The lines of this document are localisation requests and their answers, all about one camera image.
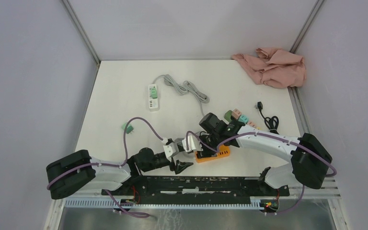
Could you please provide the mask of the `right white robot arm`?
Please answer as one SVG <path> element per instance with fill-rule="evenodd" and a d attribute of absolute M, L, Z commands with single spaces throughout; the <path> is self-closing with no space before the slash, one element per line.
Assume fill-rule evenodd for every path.
<path fill-rule="evenodd" d="M 258 181 L 258 191 L 271 195 L 284 185 L 301 184 L 311 189 L 320 189 L 326 177 L 336 174 L 332 166 L 332 156 L 322 143 L 312 134 L 302 137 L 287 137 L 254 128 L 237 120 L 229 123 L 215 114 L 205 115 L 199 125 L 206 131 L 200 144 L 202 151 L 216 153 L 220 147 L 233 146 L 255 149 L 283 159 L 287 163 L 278 167 L 268 167 Z"/>

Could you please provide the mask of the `green plug from orange strip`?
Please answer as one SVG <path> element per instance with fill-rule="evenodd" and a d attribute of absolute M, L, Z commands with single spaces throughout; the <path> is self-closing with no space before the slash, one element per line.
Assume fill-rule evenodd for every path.
<path fill-rule="evenodd" d="M 126 132 L 126 134 L 130 134 L 134 130 L 133 126 L 128 123 L 124 123 L 121 128 Z"/>

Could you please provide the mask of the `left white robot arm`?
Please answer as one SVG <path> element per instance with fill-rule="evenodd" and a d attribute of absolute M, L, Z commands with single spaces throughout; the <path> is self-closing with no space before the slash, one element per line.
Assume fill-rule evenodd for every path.
<path fill-rule="evenodd" d="M 168 166 L 175 174 L 180 174 L 191 162 L 174 161 L 166 157 L 171 152 L 166 147 L 155 154 L 150 148 L 142 148 L 126 162 L 103 161 L 89 155 L 86 149 L 63 157 L 46 167 L 47 189 L 53 200 L 69 197 L 80 191 L 117 191 L 121 195 L 130 192 L 130 179 L 141 172 L 148 172 Z"/>

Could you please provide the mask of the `orange power strip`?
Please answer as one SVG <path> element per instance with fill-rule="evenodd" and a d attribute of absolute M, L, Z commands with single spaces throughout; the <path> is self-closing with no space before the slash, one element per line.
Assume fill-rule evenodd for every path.
<path fill-rule="evenodd" d="M 228 146 L 220 146 L 219 152 L 215 153 L 212 156 L 202 156 L 202 152 L 195 152 L 195 160 L 197 163 L 204 163 L 207 161 L 222 159 L 230 156 L 230 148 Z"/>

